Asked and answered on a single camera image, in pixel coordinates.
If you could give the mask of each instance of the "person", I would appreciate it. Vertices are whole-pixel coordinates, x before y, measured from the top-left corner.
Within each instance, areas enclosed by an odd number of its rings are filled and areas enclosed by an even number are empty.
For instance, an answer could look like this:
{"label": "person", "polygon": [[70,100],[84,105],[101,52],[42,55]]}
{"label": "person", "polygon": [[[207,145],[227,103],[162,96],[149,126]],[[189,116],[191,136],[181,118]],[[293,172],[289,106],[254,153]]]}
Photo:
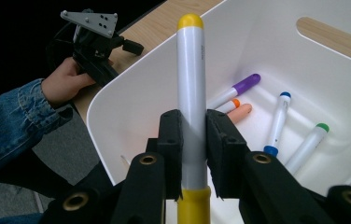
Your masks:
{"label": "person", "polygon": [[[71,108],[61,107],[95,81],[79,73],[72,58],[64,61],[46,78],[37,78],[0,95],[0,170],[22,152],[31,149],[43,138],[73,117]],[[34,223],[39,214],[2,218],[0,223]]]}

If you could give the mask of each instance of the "white bin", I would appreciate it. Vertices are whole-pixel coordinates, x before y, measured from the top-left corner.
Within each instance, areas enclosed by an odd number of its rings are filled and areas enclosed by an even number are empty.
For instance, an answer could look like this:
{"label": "white bin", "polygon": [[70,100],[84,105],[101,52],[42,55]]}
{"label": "white bin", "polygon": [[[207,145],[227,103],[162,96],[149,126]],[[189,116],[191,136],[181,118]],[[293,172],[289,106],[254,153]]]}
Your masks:
{"label": "white bin", "polygon": [[[296,23],[304,17],[351,34],[351,0],[228,0],[205,13],[206,98],[260,74],[260,83],[238,97],[253,110],[236,127],[251,150],[262,150],[277,97],[290,92],[277,158],[287,162],[316,124],[327,123],[329,134],[295,174],[326,196],[329,187],[351,182],[351,58],[303,37]],[[157,137],[160,115],[177,108],[176,83],[173,35],[94,97],[87,125],[114,184],[125,178],[126,161]],[[242,223],[238,201],[217,199],[210,186],[212,223]],[[173,201],[166,213],[167,223],[176,223]]]}

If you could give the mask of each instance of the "denim jacket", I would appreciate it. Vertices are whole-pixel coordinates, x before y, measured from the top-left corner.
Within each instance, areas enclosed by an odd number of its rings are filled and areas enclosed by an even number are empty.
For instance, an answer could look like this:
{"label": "denim jacket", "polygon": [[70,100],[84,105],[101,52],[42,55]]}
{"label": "denim jacket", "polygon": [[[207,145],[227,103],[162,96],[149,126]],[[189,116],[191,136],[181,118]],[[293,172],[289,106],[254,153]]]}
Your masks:
{"label": "denim jacket", "polygon": [[49,105],[42,80],[0,95],[0,170],[73,117],[71,108],[58,112]]}

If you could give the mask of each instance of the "gray carpet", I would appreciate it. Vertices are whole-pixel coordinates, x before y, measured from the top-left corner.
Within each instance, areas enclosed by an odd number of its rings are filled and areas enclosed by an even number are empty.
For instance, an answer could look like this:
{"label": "gray carpet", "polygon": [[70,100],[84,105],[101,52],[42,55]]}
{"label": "gray carpet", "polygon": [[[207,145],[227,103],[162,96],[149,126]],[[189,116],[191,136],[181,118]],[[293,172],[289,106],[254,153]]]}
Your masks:
{"label": "gray carpet", "polygon": [[[72,185],[99,161],[87,127],[77,112],[70,122],[45,135],[34,151]],[[51,200],[29,189],[0,184],[0,217],[43,212]]]}

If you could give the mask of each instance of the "human hand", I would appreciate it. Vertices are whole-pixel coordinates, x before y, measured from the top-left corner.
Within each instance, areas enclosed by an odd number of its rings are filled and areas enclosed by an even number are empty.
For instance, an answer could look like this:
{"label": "human hand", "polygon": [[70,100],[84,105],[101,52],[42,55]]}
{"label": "human hand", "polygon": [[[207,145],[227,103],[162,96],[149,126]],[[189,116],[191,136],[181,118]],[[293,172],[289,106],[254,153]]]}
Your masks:
{"label": "human hand", "polygon": [[79,75],[79,69],[77,62],[68,57],[42,81],[42,91],[53,108],[74,98],[80,89],[95,83],[87,73]]}

